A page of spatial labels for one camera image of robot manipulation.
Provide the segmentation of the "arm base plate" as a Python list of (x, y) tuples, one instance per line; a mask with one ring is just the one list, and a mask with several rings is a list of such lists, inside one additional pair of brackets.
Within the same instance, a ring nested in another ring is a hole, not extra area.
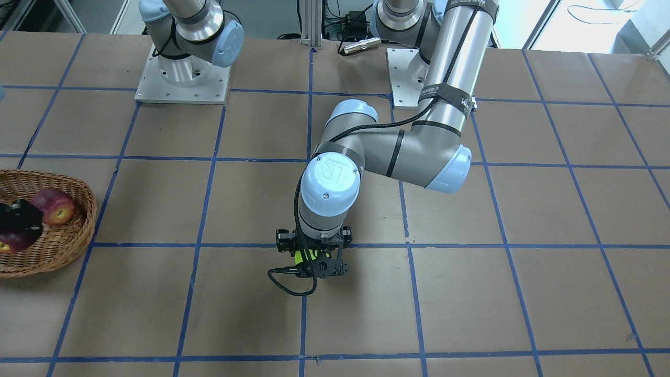
[(420, 91), (429, 71), (429, 64), (419, 53), (419, 49), (387, 49), (393, 104), (397, 109), (417, 110)]
[(155, 46), (149, 50), (135, 100), (157, 104), (214, 104), (225, 103), (228, 94), (230, 69), (236, 60), (213, 65), (198, 57), (168, 59), (157, 55)]

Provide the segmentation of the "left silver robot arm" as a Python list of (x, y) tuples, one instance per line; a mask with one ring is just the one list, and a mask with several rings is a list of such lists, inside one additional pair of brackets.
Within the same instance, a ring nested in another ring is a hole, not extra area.
[(295, 259), (277, 273), (299, 278), (342, 276), (344, 225), (371, 172), (443, 193), (458, 191), (472, 153), (461, 143), (479, 67), (499, 12), (498, 1), (376, 1), (371, 28), (383, 40), (416, 48), (417, 113), (386, 123), (357, 99), (339, 103), (295, 189), (294, 231), (276, 232), (278, 251)]

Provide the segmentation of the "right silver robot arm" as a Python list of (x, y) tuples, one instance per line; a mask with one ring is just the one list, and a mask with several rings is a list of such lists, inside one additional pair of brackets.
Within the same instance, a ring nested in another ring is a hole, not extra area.
[(2, 40), (2, 169), (110, 179), (98, 190), (97, 242), (198, 241), (223, 106), (134, 100), (141, 58), (237, 57), (241, 26), (218, 3), (146, 1), (148, 36), (5, 33)]

